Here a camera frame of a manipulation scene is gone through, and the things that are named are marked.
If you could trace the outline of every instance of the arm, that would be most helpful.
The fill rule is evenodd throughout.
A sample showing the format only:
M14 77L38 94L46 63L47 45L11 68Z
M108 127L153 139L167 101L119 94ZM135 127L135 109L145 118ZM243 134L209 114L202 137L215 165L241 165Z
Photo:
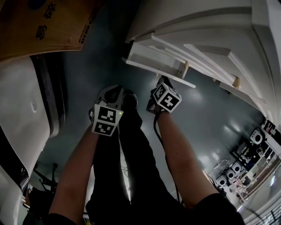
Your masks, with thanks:
M80 224L98 134L88 127L62 172L50 214L56 213Z
M173 179L186 207L191 209L207 196L218 193L204 176L191 145L169 113L160 114L158 126Z

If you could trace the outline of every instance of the leg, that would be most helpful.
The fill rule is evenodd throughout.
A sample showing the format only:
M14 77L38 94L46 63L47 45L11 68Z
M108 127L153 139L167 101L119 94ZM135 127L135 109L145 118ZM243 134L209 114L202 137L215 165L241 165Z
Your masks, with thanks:
M144 220L154 218L167 221L170 217L175 221L174 218L179 218L183 209L168 193L160 178L153 151L141 130L141 124L136 109L125 111L119 123L121 146L128 166L132 207Z
M120 164L117 129L111 137L100 135L94 155L95 184L86 205L91 222L113 223L124 211L130 210Z

